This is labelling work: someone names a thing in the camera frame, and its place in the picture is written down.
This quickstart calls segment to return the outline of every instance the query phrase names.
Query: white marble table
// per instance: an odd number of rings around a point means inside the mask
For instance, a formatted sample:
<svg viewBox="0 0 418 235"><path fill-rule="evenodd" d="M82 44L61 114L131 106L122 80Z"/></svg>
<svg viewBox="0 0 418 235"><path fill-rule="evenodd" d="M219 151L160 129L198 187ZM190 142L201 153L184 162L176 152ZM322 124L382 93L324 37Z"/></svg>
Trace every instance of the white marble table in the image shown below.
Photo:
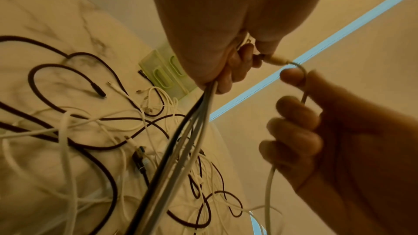
<svg viewBox="0 0 418 235"><path fill-rule="evenodd" d="M138 73L138 61L151 49L139 40L133 33L124 28L118 21L99 10L87 0L0 0L0 35L17 35L32 38L66 53L84 51L95 54L108 63L121 78L126 90L136 100L141 101L144 95L135 94L138 89L150 85ZM107 97L105 99L91 96L92 89L86 81L72 72L48 68L36 75L36 83L40 91L59 106L83 108L92 115L98 115L118 109L132 108L129 102L115 93L107 81L115 82L112 75L99 62L89 57L77 57L65 61L61 56L45 49L18 42L0 43L0 101L12 105L20 111L30 113L45 108L30 90L27 74L34 66L44 63L65 64L86 74L100 87ZM181 101L186 112L196 95L191 95ZM50 124L57 126L62 114L49 111L40 116ZM0 110L0 120L12 123L17 117ZM25 123L27 128L38 126ZM133 121L115 123L118 126L138 124ZM151 128L151 135L159 150L164 150L167 140L158 130ZM122 139L127 133L115 133ZM109 146L111 142L94 126L74 129L70 136L84 144ZM141 145L149 146L145 134L135 138ZM203 149L223 172L228 191L234 193L246 204L241 184L232 165L228 151L219 143L213 131L209 130ZM37 175L57 190L65 192L64 178L60 165L60 156L56 144L33 139L30 137L11 140L11 150L19 165L32 174ZM132 154L127 151L128 164ZM121 176L121 153L118 150L109 152L92 152L112 173L115 178ZM82 159L72 153L71 163L77 174L79 196L88 195L103 186L106 180L102 174ZM141 197L145 185L129 166L126 179L126 194ZM187 203L190 196L181 199ZM0 234L36 234L47 225L61 217L66 211L66 201L51 197L38 188L16 176L4 162L3 151L0 150ZM133 214L138 206L136 201L126 201L127 211ZM95 205L86 212L79 214L74 233L88 234L107 211L109 204ZM181 217L190 215L186 209L176 211ZM226 207L221 209L221 216L229 229L229 234L252 234L253 229L247 215L232 218ZM217 217L211 226L212 234L220 234L221 228ZM115 212L99 234L112 235L116 230L123 230L127 223L123 221L118 203ZM45 234L60 234L60 228L52 229ZM160 232L162 234L182 234L183 227L164 217Z"/></svg>

